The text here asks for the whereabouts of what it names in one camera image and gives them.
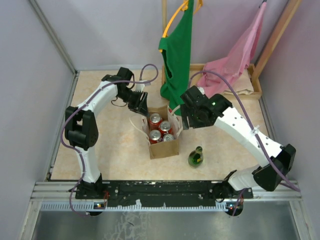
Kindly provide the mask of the red cola can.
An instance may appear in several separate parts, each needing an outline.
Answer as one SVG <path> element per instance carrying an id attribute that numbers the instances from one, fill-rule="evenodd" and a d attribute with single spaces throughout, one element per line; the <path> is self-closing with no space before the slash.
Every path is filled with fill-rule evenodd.
<path id="1" fill-rule="evenodd" d="M 157 130 L 162 123 L 163 118 L 159 113 L 152 113 L 149 117 L 149 129 L 152 130 Z"/>
<path id="2" fill-rule="evenodd" d="M 160 143 L 161 141 L 162 141 L 162 133 L 159 130 L 154 129 L 154 130 L 150 131 L 149 142 L 151 145 Z"/>
<path id="3" fill-rule="evenodd" d="M 172 125 L 169 121 L 166 120 L 160 123 L 158 130 L 161 132 L 162 135 L 173 134 Z"/>

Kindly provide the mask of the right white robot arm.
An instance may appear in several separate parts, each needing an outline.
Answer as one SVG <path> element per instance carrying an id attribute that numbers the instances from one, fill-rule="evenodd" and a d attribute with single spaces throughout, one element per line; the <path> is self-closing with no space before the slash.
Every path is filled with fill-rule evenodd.
<path id="1" fill-rule="evenodd" d="M 223 192 L 235 198 L 243 189 L 261 187 L 273 192 L 292 169 L 296 149 L 275 142 L 251 127 L 233 104 L 221 94 L 207 97 L 198 87 L 192 86 L 181 95 L 182 125 L 189 128 L 215 126 L 228 133 L 255 158 L 258 165 L 236 170 L 226 177 Z"/>

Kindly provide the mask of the green glass bottle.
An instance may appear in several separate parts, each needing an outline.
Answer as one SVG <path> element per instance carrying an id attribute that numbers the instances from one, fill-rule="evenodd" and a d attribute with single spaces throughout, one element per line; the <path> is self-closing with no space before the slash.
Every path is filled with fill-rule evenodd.
<path id="1" fill-rule="evenodd" d="M 203 148 L 197 146 L 188 156 L 188 164 L 192 168 L 198 168 L 204 161 Z"/>

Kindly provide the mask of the watermelon print canvas bag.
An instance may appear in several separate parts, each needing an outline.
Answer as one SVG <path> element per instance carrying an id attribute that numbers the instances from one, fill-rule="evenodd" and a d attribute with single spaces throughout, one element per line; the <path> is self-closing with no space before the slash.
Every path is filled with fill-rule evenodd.
<path id="1" fill-rule="evenodd" d="M 168 105 L 162 107 L 149 107 L 148 108 L 149 117 L 142 116 L 140 123 L 141 126 L 136 126 L 132 119 L 130 119 L 131 125 L 138 130 L 146 140 L 149 149 L 149 156 L 150 159 L 160 159 L 160 158 L 167 158 L 176 156 L 179 154 L 179 136 L 183 130 L 181 118 L 177 116 L 173 110 L 170 109 Z M 173 133 L 175 140 L 173 141 L 162 141 L 159 143 L 151 144 L 149 141 L 149 133 L 150 133 L 150 126 L 149 126 L 149 118 L 150 115 L 153 113 L 158 113 L 161 115 L 163 121 L 169 121 L 172 126 Z"/>

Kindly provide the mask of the purple soda can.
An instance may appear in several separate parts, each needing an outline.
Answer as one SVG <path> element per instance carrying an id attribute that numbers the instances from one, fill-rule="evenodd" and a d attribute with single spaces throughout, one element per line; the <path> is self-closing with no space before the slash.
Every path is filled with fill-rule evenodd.
<path id="1" fill-rule="evenodd" d="M 175 137 L 172 134 L 165 134 L 162 138 L 163 142 L 170 142 L 170 141 L 174 141 Z"/>

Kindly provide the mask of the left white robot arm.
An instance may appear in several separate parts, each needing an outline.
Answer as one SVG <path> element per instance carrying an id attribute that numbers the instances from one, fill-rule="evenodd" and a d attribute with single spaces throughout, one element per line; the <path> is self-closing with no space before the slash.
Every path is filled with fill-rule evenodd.
<path id="1" fill-rule="evenodd" d="M 87 194 L 95 199 L 104 192 L 95 153 L 95 144 L 99 137 L 96 118 L 106 105 L 115 99 L 121 99 L 130 111 L 148 117 L 148 94 L 143 88 L 150 83 L 150 80 L 136 81 L 131 70 L 121 67 L 116 75 L 105 75 L 86 100 L 65 110 L 60 141 L 66 148 L 77 153 L 81 170 L 78 184 L 85 186 Z"/>

